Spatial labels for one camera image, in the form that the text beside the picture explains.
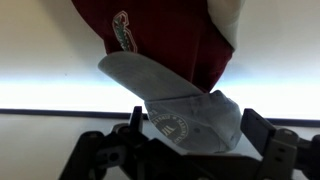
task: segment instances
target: white surface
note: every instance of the white surface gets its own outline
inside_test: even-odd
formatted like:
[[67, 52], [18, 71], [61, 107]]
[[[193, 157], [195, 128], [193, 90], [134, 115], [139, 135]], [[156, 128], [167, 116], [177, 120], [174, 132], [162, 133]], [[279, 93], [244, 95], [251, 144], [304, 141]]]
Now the white surface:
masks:
[[[108, 134], [116, 123], [126, 122], [99, 118], [74, 118], [55, 116], [0, 115], [0, 179], [54, 180], [67, 162], [79, 136], [86, 131]], [[320, 129], [291, 128], [299, 136], [311, 139]], [[151, 124], [144, 124], [149, 137], [168, 140]], [[233, 153], [260, 156], [248, 140], [242, 136]], [[125, 180], [119, 169], [108, 171], [106, 179]], [[297, 173], [295, 180], [303, 180]]]
[[[239, 48], [216, 88], [266, 117], [320, 119], [320, 1], [247, 0]], [[103, 42], [70, 0], [0, 1], [0, 108], [130, 112], [103, 75]]]

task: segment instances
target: gray fabric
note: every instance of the gray fabric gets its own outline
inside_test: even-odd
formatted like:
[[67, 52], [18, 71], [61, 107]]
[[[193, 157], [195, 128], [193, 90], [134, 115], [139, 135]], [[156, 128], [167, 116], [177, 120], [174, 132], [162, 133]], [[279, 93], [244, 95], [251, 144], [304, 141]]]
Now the gray fabric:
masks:
[[240, 137], [239, 107], [221, 91], [186, 98], [146, 101], [151, 122], [178, 146], [202, 153], [228, 151]]
[[233, 149], [239, 107], [222, 92], [204, 94], [161, 64], [136, 53], [106, 56], [99, 69], [145, 101], [150, 121], [179, 147], [196, 153]]
[[98, 67], [145, 101], [203, 94], [179, 75], [140, 54], [111, 53], [100, 61]]

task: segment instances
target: embroidered logo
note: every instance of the embroidered logo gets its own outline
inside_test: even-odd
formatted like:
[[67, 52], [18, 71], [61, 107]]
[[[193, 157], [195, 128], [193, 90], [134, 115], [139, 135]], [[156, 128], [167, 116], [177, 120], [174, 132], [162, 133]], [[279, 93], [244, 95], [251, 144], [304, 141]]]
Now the embroidered logo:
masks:
[[122, 49], [125, 51], [138, 52], [138, 47], [128, 26], [129, 18], [125, 11], [121, 11], [114, 16], [112, 27]]
[[172, 114], [162, 114], [151, 120], [160, 132], [173, 143], [178, 144], [188, 135], [188, 125], [180, 117]]

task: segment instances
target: cap patch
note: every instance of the cap patch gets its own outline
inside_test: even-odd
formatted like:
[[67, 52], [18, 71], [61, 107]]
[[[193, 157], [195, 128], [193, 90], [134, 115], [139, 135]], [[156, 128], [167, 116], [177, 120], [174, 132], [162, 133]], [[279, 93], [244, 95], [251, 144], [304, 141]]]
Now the cap patch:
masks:
[[128, 28], [129, 24], [129, 16], [127, 12], [121, 11], [113, 18], [113, 31], [123, 50], [137, 53], [138, 47], [130, 29]]

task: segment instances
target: red baseball cap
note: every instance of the red baseball cap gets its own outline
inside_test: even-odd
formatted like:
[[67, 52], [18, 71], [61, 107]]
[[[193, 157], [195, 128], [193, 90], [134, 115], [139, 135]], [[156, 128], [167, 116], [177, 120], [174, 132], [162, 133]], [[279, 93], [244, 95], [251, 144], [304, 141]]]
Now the red baseball cap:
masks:
[[107, 54], [131, 51], [210, 92], [234, 51], [212, 23], [207, 0], [72, 0]]

